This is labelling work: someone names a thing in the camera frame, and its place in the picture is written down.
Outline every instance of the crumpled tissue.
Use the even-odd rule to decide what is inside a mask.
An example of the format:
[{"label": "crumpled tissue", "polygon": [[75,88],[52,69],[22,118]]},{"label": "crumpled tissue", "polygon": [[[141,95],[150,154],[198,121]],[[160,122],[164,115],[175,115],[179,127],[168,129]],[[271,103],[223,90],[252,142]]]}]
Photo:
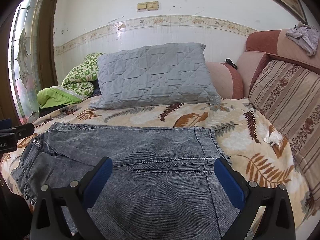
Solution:
[{"label": "crumpled tissue", "polygon": [[278,131],[273,131],[270,135],[269,132],[267,136],[263,139],[266,143],[270,143],[271,146],[278,145],[280,147],[280,141],[282,140],[282,134]]}]

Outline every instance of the tiled wall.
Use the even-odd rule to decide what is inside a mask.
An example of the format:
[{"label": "tiled wall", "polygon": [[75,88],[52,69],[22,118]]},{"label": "tiled wall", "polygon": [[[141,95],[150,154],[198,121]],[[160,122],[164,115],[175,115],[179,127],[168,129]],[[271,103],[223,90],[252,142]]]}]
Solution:
[{"label": "tiled wall", "polygon": [[206,61],[234,62],[244,52],[247,37],[256,30],[214,18],[171,15],[126,20],[85,33],[62,46],[55,47],[55,66],[61,84],[63,78],[84,57],[93,52],[112,53],[120,50],[159,45],[169,42],[199,42]]}]

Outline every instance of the decorative border tile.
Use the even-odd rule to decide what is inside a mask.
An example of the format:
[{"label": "decorative border tile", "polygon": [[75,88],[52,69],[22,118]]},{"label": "decorative border tile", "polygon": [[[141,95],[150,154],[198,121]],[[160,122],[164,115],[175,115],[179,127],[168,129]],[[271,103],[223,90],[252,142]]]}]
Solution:
[{"label": "decorative border tile", "polygon": [[249,36],[251,33],[256,32],[252,28],[239,25],[233,22],[219,20],[215,18],[197,17],[189,15],[164,15],[164,16],[152,16],[131,19],[115,24],[109,24],[104,27],[95,29],[88,33],[85,33],[59,47],[54,47],[54,54],[59,55],[76,46],[85,44],[89,41],[114,34],[119,32],[130,31],[133,29],[140,28],[152,28],[162,26],[191,26],[191,27],[202,27],[210,29],[219,29],[227,32],[237,33],[243,36]]}]

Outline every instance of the bright green fabric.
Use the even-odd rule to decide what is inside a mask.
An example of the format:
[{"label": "bright green fabric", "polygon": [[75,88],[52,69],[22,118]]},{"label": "bright green fabric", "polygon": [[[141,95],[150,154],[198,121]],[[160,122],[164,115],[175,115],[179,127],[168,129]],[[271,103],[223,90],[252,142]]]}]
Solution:
[{"label": "bright green fabric", "polygon": [[103,53],[92,53],[74,67],[60,86],[45,88],[37,95],[40,108],[79,103],[92,95],[94,86],[90,81],[98,79],[97,58]]}]

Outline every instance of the denim fabric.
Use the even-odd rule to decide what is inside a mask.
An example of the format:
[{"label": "denim fabric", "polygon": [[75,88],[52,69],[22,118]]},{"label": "denim fabric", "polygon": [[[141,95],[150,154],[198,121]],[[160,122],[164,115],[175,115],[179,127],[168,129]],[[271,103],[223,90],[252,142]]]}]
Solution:
[{"label": "denim fabric", "polygon": [[113,171],[88,213],[106,239],[221,239],[238,214],[213,170],[215,159],[230,159],[214,131],[199,127],[55,123],[26,147],[12,177],[36,201],[41,185],[80,180],[103,156]]}]

